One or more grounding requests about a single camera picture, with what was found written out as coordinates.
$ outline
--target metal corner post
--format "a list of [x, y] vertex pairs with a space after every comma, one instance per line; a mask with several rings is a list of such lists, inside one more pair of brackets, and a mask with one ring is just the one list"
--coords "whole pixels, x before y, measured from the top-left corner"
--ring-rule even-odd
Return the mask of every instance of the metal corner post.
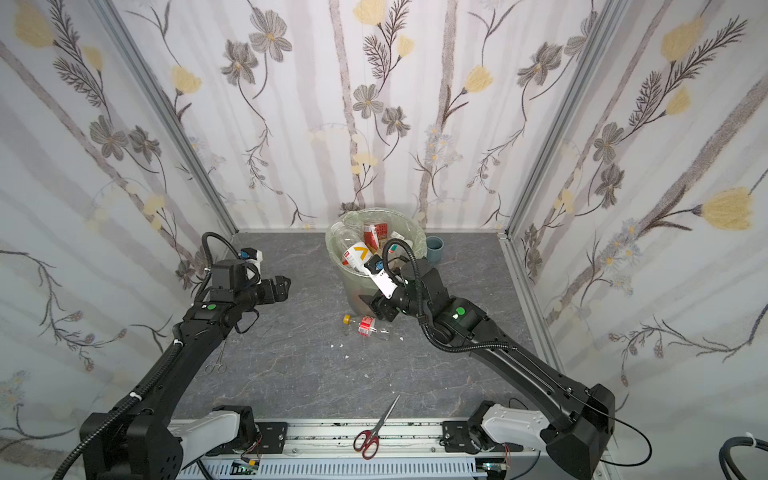
[[155, 114], [160, 118], [171, 140], [181, 152], [182, 158], [186, 161], [192, 176], [197, 181], [200, 189], [202, 189], [203, 194], [216, 212], [219, 220], [221, 220], [224, 229], [227, 231], [226, 233], [230, 237], [233, 236], [238, 231], [237, 225], [232, 220], [227, 207], [221, 201], [216, 187], [210, 181], [210, 177], [208, 177], [200, 158], [195, 154], [192, 145], [187, 139], [187, 135], [184, 134], [181, 123], [176, 119], [176, 115], [171, 110], [170, 105], [165, 101], [161, 86], [157, 83], [157, 79], [154, 77], [144, 57], [141, 56], [114, 3], [112, 3], [112, 0], [89, 0], [89, 2], [99, 17], [104, 30], [106, 30], [109, 38], [118, 48], [121, 57], [127, 63], [131, 73], [133, 73], [136, 82], [138, 82], [141, 89], [147, 95], [147, 99], [152, 104]]
[[531, 205], [541, 177], [544, 175], [554, 153], [557, 151], [565, 129], [575, 116], [576, 109], [584, 97], [589, 81], [629, 2], [630, 0], [606, 0], [603, 12], [598, 17], [598, 22], [594, 26], [593, 35], [590, 36], [587, 46], [584, 48], [581, 60], [576, 67], [576, 73], [568, 86], [568, 93], [563, 98], [558, 113], [552, 121], [549, 133], [541, 144], [541, 150], [536, 157], [531, 173], [525, 181], [522, 194], [509, 219], [506, 230], [507, 238], [511, 238], [512, 233], [518, 229], [523, 216]]

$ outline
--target red-handled scissors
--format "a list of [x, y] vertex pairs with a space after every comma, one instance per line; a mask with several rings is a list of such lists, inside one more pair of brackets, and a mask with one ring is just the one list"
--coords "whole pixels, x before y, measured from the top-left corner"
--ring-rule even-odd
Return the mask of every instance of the red-handled scissors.
[[[370, 460], [376, 456], [376, 453], [379, 451], [379, 430], [384, 425], [384, 422], [386, 422], [386, 420], [389, 418], [389, 414], [392, 413], [392, 410], [395, 408], [395, 404], [398, 400], [400, 400], [400, 395], [395, 398], [395, 401], [392, 402], [392, 405], [390, 405], [386, 412], [384, 412], [384, 415], [382, 415], [379, 423], [377, 423], [372, 430], [363, 430], [355, 437], [355, 441], [352, 443], [352, 447], [355, 448], [355, 452], [362, 452], [362, 457], [365, 460]], [[373, 453], [369, 455], [368, 450], [371, 448], [371, 445], [375, 445], [376, 449], [373, 450]]]

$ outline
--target scissors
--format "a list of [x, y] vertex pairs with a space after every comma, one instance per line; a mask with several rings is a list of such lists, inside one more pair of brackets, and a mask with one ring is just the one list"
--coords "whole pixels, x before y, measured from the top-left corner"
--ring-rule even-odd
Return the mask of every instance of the scissors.
[[[379, 423], [373, 427], [373, 430], [363, 430], [355, 437], [355, 441], [352, 443], [352, 447], [355, 449], [355, 452], [362, 452], [362, 457], [365, 460], [370, 460], [376, 456], [376, 453], [379, 451], [379, 430], [384, 425], [384, 422], [386, 422], [386, 420], [389, 418], [389, 414], [392, 413], [392, 410], [395, 408], [395, 404], [398, 400], [400, 400], [400, 395], [395, 398], [395, 401], [392, 402], [392, 405], [390, 405], [386, 412], [384, 412], [384, 415], [382, 415]], [[357, 441], [361, 439], [362, 444], [358, 446]], [[368, 449], [371, 447], [371, 445], [376, 445], [376, 450], [374, 450], [372, 454], [368, 455]]]
[[216, 358], [216, 363], [209, 363], [208, 365], [205, 365], [205, 373], [213, 373], [213, 372], [224, 373], [227, 371], [227, 364], [221, 362], [221, 357], [224, 355], [225, 346], [227, 346], [226, 337], [224, 337], [224, 341], [221, 344], [221, 350], [219, 351], [218, 358]]

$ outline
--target gray marble floor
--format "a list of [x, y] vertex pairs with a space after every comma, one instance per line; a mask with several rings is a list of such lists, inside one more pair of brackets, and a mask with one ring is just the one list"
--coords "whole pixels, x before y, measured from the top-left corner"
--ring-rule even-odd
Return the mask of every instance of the gray marble floor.
[[[441, 233], [438, 268], [449, 292], [488, 311], [506, 333], [533, 351], [531, 336], [494, 233]], [[221, 404], [249, 405], [256, 418], [378, 416], [394, 398], [393, 417], [468, 416], [484, 400], [525, 397], [466, 354], [430, 346], [412, 318], [399, 316], [389, 341], [344, 325], [351, 313], [321, 233], [244, 233], [244, 246], [263, 250], [263, 276], [293, 281], [284, 303], [259, 308], [246, 334], [234, 331], [223, 360], [228, 370], [201, 370], [176, 418], [206, 415]], [[252, 317], [244, 317], [243, 325]], [[218, 351], [209, 359], [215, 360]]]

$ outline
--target wall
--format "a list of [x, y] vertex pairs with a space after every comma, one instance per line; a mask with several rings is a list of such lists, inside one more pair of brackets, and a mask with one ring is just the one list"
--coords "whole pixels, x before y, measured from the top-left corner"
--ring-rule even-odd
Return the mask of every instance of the wall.
[[[725, 439], [768, 436], [766, 14], [631, 2], [514, 232], [568, 374], [653, 442], [627, 480], [722, 478]], [[646, 455], [615, 439], [615, 461]]]
[[0, 22], [0, 476], [50, 478], [169, 343], [219, 228], [88, 3]]
[[488, 229], [506, 226], [602, 5], [115, 4], [239, 227], [385, 206]]

